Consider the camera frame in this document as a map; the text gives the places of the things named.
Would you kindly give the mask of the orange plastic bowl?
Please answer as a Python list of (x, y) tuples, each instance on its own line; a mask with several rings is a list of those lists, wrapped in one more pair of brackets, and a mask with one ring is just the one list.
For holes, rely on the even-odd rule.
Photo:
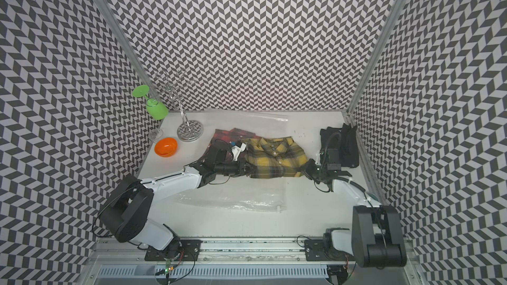
[(178, 141), (171, 137), (159, 140), (154, 146), (155, 154), (163, 158), (174, 156), (177, 150)]

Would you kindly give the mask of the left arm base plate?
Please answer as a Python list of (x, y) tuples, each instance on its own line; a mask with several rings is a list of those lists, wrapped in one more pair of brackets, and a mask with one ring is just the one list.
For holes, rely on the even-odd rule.
[(176, 260), (177, 263), (196, 261), (203, 242), (199, 239), (182, 239), (167, 225), (165, 227), (173, 234), (172, 241), (163, 250), (149, 246), (145, 252), (145, 261)]

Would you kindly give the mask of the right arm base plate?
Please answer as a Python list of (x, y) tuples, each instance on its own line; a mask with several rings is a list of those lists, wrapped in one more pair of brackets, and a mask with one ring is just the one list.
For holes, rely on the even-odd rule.
[(355, 262), (355, 258), (352, 254), (336, 250), (331, 245), (327, 245), (323, 240), (309, 240), (308, 238), (304, 238), (302, 246), (304, 248), (306, 260), (310, 262)]

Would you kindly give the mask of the clear plastic vacuum bag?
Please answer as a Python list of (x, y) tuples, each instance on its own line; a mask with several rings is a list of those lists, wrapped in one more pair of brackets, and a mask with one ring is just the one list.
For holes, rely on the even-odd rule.
[[(249, 131), (260, 137), (280, 138), (290, 135), (288, 113), (237, 112), (209, 110), (201, 120), (205, 134), (201, 138), (209, 142), (213, 133), (220, 129), (234, 128)], [(280, 212), (285, 208), (285, 179), (252, 179), (242, 176), (228, 178), (218, 175), (209, 185), (189, 190), (174, 196), (174, 200), (184, 205), (205, 208), (223, 208), (256, 212)]]

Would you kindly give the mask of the black folded shirt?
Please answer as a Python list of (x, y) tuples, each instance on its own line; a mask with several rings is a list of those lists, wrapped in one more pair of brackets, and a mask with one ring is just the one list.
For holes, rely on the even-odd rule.
[(359, 148), (356, 142), (357, 126), (343, 124), (340, 128), (328, 127), (320, 129), (321, 150), (320, 163), (340, 165), (346, 168), (359, 166)]

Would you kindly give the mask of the yellow plaid shirt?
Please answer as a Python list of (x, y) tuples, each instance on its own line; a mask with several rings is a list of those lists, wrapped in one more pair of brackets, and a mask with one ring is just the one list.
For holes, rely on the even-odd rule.
[(244, 143), (250, 178), (301, 177), (308, 162), (305, 151), (292, 137), (250, 138)]

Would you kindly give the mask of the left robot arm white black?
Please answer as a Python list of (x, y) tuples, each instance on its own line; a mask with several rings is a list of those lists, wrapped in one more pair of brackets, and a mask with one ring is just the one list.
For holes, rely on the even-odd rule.
[(147, 179), (126, 176), (108, 195), (97, 219), (120, 243), (133, 241), (158, 251), (170, 249), (177, 235), (167, 225), (149, 218), (151, 207), (173, 195), (205, 187), (218, 175), (228, 178), (248, 175), (252, 165), (246, 154), (227, 160), (228, 151), (222, 145), (211, 145), (203, 158), (179, 172)]

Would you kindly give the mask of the chrome glass holder stand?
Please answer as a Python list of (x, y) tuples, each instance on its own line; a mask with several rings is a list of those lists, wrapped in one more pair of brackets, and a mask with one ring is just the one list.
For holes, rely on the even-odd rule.
[(197, 120), (191, 120), (184, 109), (185, 92), (192, 92), (196, 89), (195, 80), (188, 71), (179, 69), (172, 73), (169, 70), (162, 70), (156, 73), (156, 86), (158, 95), (166, 105), (179, 111), (182, 123), (177, 129), (177, 136), (183, 142), (194, 142), (203, 134), (203, 124)]

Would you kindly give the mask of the red black plaid shirt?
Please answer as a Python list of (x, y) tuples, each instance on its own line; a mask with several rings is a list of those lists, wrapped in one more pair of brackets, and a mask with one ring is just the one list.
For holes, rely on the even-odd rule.
[(255, 133), (238, 128), (229, 131), (216, 129), (209, 148), (215, 147), (221, 150), (231, 150), (232, 147), (237, 146), (240, 149), (244, 147), (244, 150), (246, 150), (248, 139), (260, 139), (260, 137)]

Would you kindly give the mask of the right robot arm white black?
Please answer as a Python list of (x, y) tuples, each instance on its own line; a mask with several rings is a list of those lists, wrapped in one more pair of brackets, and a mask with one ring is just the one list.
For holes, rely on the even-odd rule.
[(341, 169), (337, 149), (323, 149), (320, 164), (310, 159), (303, 174), (316, 185), (326, 185), (326, 193), (338, 196), (352, 210), (350, 228), (328, 228), (323, 234), (326, 257), (334, 259), (347, 254), (360, 267), (378, 269), (407, 264), (398, 212), (392, 206), (381, 204)]

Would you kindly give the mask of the green plastic wine glass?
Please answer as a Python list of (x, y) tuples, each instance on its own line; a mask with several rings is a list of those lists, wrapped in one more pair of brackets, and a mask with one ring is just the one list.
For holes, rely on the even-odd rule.
[(133, 89), (132, 96), (145, 100), (145, 109), (154, 120), (163, 120), (168, 115), (168, 108), (160, 100), (149, 96), (149, 92), (149, 86), (143, 84)]

